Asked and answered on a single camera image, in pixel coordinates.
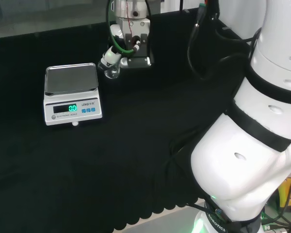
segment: green cable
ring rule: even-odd
[[[114,36],[112,35],[112,31],[111,31],[111,27],[110,27],[110,21],[109,21],[109,9],[111,8],[111,1],[109,0],[109,4],[108,4],[108,9],[107,9],[107,22],[108,22],[108,26],[109,26],[109,30],[110,30],[110,35],[111,35],[111,39],[112,42],[114,44],[114,46],[121,52],[124,54],[132,54],[134,53],[134,50],[125,50],[123,48],[121,48],[121,46],[119,46],[119,44],[115,41]]]

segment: red wire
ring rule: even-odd
[[[131,31],[131,28],[130,28],[130,20],[129,20],[129,17],[128,17],[128,0],[126,0],[126,15],[127,15],[127,19],[128,19],[128,26],[129,26],[130,34],[131,34],[131,37],[132,37],[132,31]]]

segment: yellow object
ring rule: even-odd
[[[287,178],[278,188],[279,191],[279,207],[280,208],[284,208],[286,201],[287,201],[287,197],[289,194],[289,189],[291,186],[291,178]],[[287,207],[287,210],[291,210],[291,196],[290,196],[290,200],[289,200],[289,204]]]

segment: electronic scale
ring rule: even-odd
[[[94,63],[48,67],[45,75],[46,125],[102,118]]]

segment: cable connector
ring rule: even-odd
[[[206,5],[204,3],[200,3],[199,8],[197,10],[197,17],[196,17],[197,25],[201,25],[203,23],[206,13],[207,13]]]
[[[271,229],[271,227],[269,225],[263,226],[264,231],[269,231],[270,229]]]
[[[220,215],[222,213],[222,210],[216,209],[215,212],[216,212],[216,214],[219,214]]]
[[[137,40],[136,44],[134,45],[133,49],[134,49],[134,53],[138,52],[141,46],[141,42],[139,40]]]

